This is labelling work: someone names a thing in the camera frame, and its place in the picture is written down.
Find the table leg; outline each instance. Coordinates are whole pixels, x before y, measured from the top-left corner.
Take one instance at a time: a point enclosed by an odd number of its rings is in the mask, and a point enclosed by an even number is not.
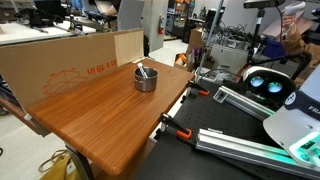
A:
[[[91,171],[90,164],[88,162],[88,159],[82,155],[79,151],[77,151],[74,147],[72,147],[70,144],[65,143],[68,153],[70,154],[70,157],[76,166],[79,175],[81,179],[83,180],[93,180],[94,176]]]

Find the black clamp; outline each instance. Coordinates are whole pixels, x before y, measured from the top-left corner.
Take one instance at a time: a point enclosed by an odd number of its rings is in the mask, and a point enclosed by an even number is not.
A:
[[[161,113],[158,118],[159,122],[164,123],[177,130],[177,135],[184,139],[190,139],[192,131],[188,128],[183,127],[177,120],[166,113]]]
[[[193,81],[188,81],[188,83],[186,84],[186,87],[189,88],[189,90],[191,88],[195,88],[197,90],[199,90],[199,94],[204,95],[204,96],[208,96],[209,95],[209,91],[204,89],[202,86],[200,86],[199,84],[196,84]]]

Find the metal frame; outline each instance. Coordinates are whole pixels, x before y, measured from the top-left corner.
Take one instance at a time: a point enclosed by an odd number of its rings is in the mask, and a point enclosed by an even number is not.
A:
[[[299,165],[283,149],[234,138],[204,129],[199,130],[196,149],[304,178],[320,179],[319,169],[312,169]]]
[[[213,18],[213,22],[212,22],[212,26],[211,26],[211,29],[210,29],[210,32],[208,34],[208,39],[206,40],[205,42],[205,48],[207,48],[210,44],[210,40],[211,40],[211,36],[212,36],[212,33],[213,33],[213,29],[215,28],[215,24],[217,24],[218,22],[218,19],[219,19],[219,16],[220,16],[220,11],[222,9],[222,5],[223,5],[223,2],[224,0],[220,0],[219,3],[218,3],[218,7],[217,7],[217,11],[216,11],[216,14]],[[201,68],[203,67],[204,65],[204,62],[206,60],[207,56],[205,55],[205,53],[202,55],[202,58],[201,58],[201,61],[200,61],[200,66],[199,66],[199,71],[198,71],[198,74],[196,72],[196,78],[195,81],[198,82],[199,79],[200,79],[200,72],[201,72]]]
[[[70,157],[71,157],[74,165],[76,166],[81,179],[82,180],[93,180],[94,175],[92,173],[88,159],[84,155],[82,155],[79,151],[77,151],[70,144],[68,144],[66,142],[65,142],[65,144],[66,144],[67,151],[70,154]]]
[[[251,99],[246,98],[225,86],[221,86],[219,88],[217,93],[213,96],[213,99],[220,103],[225,100],[261,121],[275,113],[271,109],[266,108],[265,106],[262,106],[261,104],[256,103],[255,101],[252,101]]]

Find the stainless steel cup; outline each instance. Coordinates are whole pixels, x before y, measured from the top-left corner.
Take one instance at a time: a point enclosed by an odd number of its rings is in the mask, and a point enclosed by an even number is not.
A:
[[[139,68],[134,71],[135,74],[135,88],[139,91],[148,92],[156,89],[158,72],[155,69],[144,67],[147,78],[144,78]]]

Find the gray floor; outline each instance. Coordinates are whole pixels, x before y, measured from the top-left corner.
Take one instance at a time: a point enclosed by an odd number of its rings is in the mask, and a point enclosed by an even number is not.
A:
[[[165,41],[163,48],[151,52],[150,57],[173,66],[175,55],[186,52],[187,47],[181,40]],[[169,114],[173,116],[179,107],[179,103],[175,104]],[[9,114],[0,116],[0,147],[4,150],[0,156],[0,180],[37,180],[41,177],[39,165],[56,150],[64,149],[64,143],[52,133],[45,138],[37,135]]]

